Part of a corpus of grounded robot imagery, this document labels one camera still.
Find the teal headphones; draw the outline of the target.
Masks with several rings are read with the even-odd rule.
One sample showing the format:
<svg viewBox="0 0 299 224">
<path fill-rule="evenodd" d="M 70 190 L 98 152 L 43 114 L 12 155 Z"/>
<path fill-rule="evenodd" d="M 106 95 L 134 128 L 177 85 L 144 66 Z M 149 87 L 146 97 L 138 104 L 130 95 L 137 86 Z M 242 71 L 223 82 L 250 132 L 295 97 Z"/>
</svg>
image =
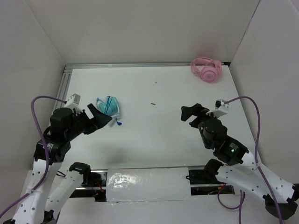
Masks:
<svg viewBox="0 0 299 224">
<path fill-rule="evenodd" d="M 97 109 L 112 118 L 120 117 L 120 106 L 116 97 L 107 96 L 106 100 L 97 98 Z"/>
</svg>

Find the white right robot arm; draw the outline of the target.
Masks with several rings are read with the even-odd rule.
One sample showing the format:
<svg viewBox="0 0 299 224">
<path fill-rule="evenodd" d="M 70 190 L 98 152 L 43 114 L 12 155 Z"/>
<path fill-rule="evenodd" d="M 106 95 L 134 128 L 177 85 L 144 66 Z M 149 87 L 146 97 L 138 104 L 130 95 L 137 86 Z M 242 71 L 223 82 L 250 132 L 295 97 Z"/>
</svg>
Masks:
<svg viewBox="0 0 299 224">
<path fill-rule="evenodd" d="M 255 196 L 265 203 L 266 210 L 275 217 L 287 220 L 298 205 L 298 184 L 279 177 L 265 165 L 257 163 L 254 155 L 238 140 L 228 136 L 227 128 L 200 104 L 182 109 L 182 120 L 196 116 L 190 126 L 197 128 L 204 147 L 213 150 L 215 158 L 204 167 L 204 178 L 209 183 L 224 182 Z"/>
</svg>

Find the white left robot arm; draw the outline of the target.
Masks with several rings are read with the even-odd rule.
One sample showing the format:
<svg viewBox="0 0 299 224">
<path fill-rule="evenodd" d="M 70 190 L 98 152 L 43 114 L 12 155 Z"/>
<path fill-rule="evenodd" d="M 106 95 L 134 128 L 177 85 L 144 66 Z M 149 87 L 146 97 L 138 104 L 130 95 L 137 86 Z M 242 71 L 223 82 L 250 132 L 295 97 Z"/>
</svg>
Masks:
<svg viewBox="0 0 299 224">
<path fill-rule="evenodd" d="M 100 112 L 93 104 L 88 109 L 93 117 L 89 118 L 76 103 L 67 103 L 56 109 L 50 117 L 50 126 L 41 130 L 35 113 L 35 103 L 31 103 L 31 112 L 40 134 L 36 144 L 33 170 L 26 193 L 9 205 L 2 213 L 16 205 L 12 218 L 6 224 L 56 224 L 62 207 L 78 185 L 87 186 L 92 182 L 90 165 L 73 163 L 60 185 L 51 192 L 52 184 L 60 170 L 71 141 L 81 134 L 89 135 L 106 126 L 112 117 Z"/>
</svg>

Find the pink headphones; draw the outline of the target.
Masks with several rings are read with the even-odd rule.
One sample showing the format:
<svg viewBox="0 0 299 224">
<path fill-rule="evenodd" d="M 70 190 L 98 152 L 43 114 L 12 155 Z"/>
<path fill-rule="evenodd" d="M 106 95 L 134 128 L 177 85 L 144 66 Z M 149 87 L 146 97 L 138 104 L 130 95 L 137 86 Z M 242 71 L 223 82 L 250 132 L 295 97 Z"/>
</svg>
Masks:
<svg viewBox="0 0 299 224">
<path fill-rule="evenodd" d="M 194 59 L 190 63 L 190 68 L 192 74 L 207 83 L 215 82 L 222 72 L 221 62 L 207 57 Z"/>
</svg>

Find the white taped cover plate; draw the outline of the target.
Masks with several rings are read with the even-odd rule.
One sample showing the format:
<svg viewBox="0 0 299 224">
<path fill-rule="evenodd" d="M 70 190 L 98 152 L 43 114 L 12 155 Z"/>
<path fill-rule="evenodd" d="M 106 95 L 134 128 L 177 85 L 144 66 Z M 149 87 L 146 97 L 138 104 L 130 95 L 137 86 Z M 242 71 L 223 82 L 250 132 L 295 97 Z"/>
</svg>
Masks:
<svg viewBox="0 0 299 224">
<path fill-rule="evenodd" d="M 108 202 L 159 202 L 191 199 L 188 168 L 110 169 Z"/>
</svg>

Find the aluminium table edge rail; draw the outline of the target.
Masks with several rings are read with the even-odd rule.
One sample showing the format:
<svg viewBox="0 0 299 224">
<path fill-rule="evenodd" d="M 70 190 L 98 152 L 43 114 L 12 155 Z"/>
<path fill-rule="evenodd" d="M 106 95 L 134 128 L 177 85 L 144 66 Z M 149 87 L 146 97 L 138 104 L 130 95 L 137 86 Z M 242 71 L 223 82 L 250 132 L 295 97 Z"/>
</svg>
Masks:
<svg viewBox="0 0 299 224">
<path fill-rule="evenodd" d="M 133 68 L 133 67 L 175 67 L 190 66 L 190 63 L 92 63 L 92 64 L 66 64 L 57 92 L 57 97 L 66 99 L 72 71 L 74 69 L 96 69 L 96 68 Z"/>
</svg>

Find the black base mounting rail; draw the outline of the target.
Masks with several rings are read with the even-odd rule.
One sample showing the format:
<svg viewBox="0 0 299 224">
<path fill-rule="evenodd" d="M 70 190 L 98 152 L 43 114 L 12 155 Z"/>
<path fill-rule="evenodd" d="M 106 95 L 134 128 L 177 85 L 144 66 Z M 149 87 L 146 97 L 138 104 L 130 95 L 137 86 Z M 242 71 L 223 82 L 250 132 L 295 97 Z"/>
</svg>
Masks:
<svg viewBox="0 0 299 224">
<path fill-rule="evenodd" d="M 76 187 L 71 198 L 97 202 L 164 202 L 193 196 L 233 194 L 230 185 L 210 178 L 202 167 L 93 170 L 87 184 Z"/>
</svg>

